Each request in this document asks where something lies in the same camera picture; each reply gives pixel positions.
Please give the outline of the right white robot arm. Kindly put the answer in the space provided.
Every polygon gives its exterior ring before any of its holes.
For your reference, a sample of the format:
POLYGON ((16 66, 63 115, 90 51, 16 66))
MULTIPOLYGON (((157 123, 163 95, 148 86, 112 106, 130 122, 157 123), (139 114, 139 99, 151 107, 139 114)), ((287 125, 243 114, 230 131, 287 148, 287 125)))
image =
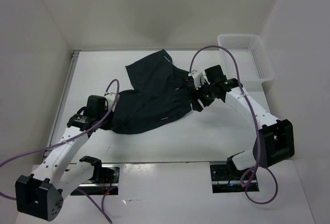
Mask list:
POLYGON ((201 112, 216 99, 237 111, 257 133, 252 149, 227 158, 226 173, 231 179, 240 178, 249 168, 258 165, 268 168, 293 157, 293 125, 267 112, 239 85, 236 78, 228 79, 220 65, 205 70, 204 73, 191 71, 185 79, 193 110, 201 112))

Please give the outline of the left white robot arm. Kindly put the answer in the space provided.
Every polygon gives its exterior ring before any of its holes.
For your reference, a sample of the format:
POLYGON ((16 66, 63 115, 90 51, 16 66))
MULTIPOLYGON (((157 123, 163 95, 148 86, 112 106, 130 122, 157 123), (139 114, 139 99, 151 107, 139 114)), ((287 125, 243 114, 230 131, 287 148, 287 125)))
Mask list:
POLYGON ((69 168, 71 160, 98 128, 108 130, 116 93, 105 96, 91 95, 87 106, 70 118, 67 128, 43 163, 29 176, 20 176, 15 183, 17 210, 46 221, 53 221, 60 213, 63 202, 85 181, 96 183, 108 170, 102 161, 83 156, 69 168))

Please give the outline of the dark navy shorts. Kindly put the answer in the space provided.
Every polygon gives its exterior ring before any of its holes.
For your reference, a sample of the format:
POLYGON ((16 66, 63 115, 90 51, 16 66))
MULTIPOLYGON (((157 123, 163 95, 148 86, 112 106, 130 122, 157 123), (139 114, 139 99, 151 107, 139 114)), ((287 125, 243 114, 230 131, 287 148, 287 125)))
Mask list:
POLYGON ((133 87, 119 94, 111 130, 140 134, 177 121, 191 112, 184 81, 188 72, 173 65, 165 50, 152 53, 128 66, 133 87))

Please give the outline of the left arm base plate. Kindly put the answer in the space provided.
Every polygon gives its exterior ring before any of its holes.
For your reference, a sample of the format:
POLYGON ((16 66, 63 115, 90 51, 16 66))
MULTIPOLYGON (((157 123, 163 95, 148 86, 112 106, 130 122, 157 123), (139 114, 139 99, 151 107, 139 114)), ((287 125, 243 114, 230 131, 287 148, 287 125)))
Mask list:
POLYGON ((104 172, 101 177, 94 181, 85 181, 80 184, 78 189, 74 190, 71 196, 82 196, 79 189, 83 190, 90 196, 102 196, 107 190, 110 190, 107 195, 118 195, 119 191, 119 176, 120 164, 102 164, 104 172))

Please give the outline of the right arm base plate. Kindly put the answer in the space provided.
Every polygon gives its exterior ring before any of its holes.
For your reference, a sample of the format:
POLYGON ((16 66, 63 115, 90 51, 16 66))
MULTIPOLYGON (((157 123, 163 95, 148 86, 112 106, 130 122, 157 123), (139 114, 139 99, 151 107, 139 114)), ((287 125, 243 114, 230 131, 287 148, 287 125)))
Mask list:
POLYGON ((245 191, 245 187, 240 184, 241 176, 231 175, 226 162, 210 163, 209 167, 213 194, 241 193, 245 191))

